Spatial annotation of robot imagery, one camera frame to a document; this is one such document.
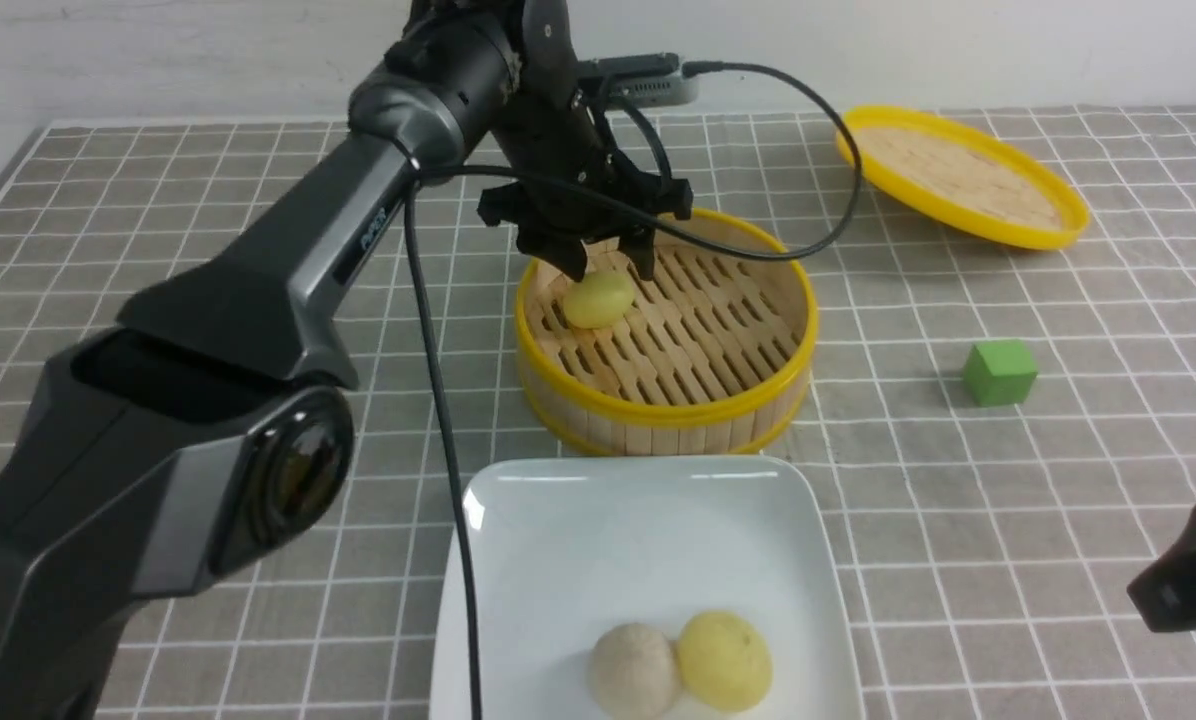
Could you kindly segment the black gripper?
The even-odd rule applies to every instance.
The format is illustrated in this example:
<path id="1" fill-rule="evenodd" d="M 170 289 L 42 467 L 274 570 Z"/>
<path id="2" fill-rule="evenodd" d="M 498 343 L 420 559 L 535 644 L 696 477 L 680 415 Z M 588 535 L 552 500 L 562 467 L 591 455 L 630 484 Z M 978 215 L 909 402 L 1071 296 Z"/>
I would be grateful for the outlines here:
<path id="1" fill-rule="evenodd" d="M 618 242 L 639 281 L 655 273 L 655 228 L 608 206 L 594 205 L 570 187 L 582 187 L 649 215 L 691 216 L 694 193 L 676 177 L 666 151 L 643 112 L 626 97 L 586 97 L 578 85 L 579 60 L 557 67 L 526 65 L 519 92 L 508 100 L 492 135 L 515 172 L 539 173 L 551 183 L 517 179 L 482 191 L 478 215 L 487 225 L 515 225 L 517 250 L 553 263 L 570 282 L 588 269 L 586 245 Z M 629 114 L 652 146 L 655 172 L 636 167 L 620 150 L 608 109 Z"/>

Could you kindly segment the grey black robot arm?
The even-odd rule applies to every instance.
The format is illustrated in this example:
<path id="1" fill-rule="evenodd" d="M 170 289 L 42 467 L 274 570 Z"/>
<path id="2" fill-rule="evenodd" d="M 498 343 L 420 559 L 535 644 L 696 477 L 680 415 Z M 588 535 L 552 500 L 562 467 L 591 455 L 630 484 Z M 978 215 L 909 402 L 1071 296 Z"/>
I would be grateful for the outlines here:
<path id="1" fill-rule="evenodd" d="M 0 200 L 0 719 L 599 719 L 727 609 L 752 719 L 1196 719 L 1196 110 L 958 111 L 1058 246 L 858 114 L 622 145 L 547 17 L 350 123 L 66 128 Z"/>

